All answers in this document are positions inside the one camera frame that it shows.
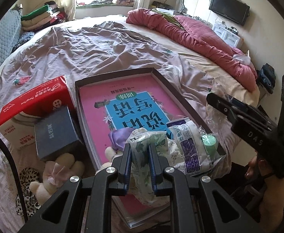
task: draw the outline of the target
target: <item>green sweater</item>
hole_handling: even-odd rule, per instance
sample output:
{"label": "green sweater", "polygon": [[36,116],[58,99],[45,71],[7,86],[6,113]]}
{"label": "green sweater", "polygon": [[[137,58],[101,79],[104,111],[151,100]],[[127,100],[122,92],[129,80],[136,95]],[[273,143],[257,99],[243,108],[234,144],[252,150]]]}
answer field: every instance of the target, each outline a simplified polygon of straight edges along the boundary
{"label": "green sweater", "polygon": [[41,15],[48,10],[49,10],[49,5],[45,5],[43,7],[40,7],[39,9],[32,11],[28,15],[22,16],[21,21],[31,20],[31,19],[35,18],[36,16]]}

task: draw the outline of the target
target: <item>person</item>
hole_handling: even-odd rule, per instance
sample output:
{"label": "person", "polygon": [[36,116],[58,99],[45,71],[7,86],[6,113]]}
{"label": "person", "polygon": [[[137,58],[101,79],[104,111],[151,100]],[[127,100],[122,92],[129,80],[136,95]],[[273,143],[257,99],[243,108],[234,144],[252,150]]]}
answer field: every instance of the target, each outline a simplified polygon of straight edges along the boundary
{"label": "person", "polygon": [[[249,180],[254,174],[257,156],[248,163],[248,170],[245,178]],[[265,176],[272,172],[272,168],[264,159],[259,160],[258,168],[261,176]],[[282,222],[284,209],[284,178],[279,179],[272,175],[265,180],[267,189],[264,193],[263,200],[259,205],[261,214],[260,226],[266,233],[275,232]]]}

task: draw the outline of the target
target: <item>wall-mounted tv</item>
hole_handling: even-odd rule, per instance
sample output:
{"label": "wall-mounted tv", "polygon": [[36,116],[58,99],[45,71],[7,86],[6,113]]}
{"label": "wall-mounted tv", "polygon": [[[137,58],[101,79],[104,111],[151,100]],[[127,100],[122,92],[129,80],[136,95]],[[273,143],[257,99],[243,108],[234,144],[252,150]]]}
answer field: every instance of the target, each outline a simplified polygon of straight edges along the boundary
{"label": "wall-mounted tv", "polygon": [[250,7],[240,0],[211,0],[209,10],[244,26]]}

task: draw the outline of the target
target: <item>red quilt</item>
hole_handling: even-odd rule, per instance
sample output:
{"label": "red quilt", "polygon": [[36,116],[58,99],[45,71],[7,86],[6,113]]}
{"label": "red quilt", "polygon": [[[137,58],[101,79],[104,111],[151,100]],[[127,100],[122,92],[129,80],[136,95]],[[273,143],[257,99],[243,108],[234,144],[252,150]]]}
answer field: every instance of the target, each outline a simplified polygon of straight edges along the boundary
{"label": "red quilt", "polygon": [[256,71],[249,66],[240,64],[232,57],[234,54],[243,55],[242,51],[227,45],[211,28],[200,21],[185,16],[176,16],[176,20],[185,31],[168,22],[159,13],[138,8],[128,12],[126,23],[146,26],[166,35],[182,46],[209,58],[248,91],[255,90]]}

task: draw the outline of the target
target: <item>snack package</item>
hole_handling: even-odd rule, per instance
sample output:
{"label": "snack package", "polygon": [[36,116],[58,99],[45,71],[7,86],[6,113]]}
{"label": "snack package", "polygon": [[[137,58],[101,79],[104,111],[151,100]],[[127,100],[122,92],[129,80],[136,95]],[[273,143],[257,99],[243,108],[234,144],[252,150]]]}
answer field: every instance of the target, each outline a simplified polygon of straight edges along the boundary
{"label": "snack package", "polygon": [[173,166],[185,173],[185,163],[176,143],[168,139],[166,131],[147,131],[144,128],[134,130],[127,143],[132,152],[131,174],[135,180],[137,193],[134,196],[142,203],[151,207],[159,207],[169,202],[169,197],[156,197],[152,190],[147,148],[154,143],[157,154],[168,160]]}
{"label": "snack package", "polygon": [[188,175],[207,173],[213,168],[213,160],[206,150],[198,127],[192,120],[188,117],[173,120],[167,123],[167,127],[173,133],[174,141],[181,151]]}

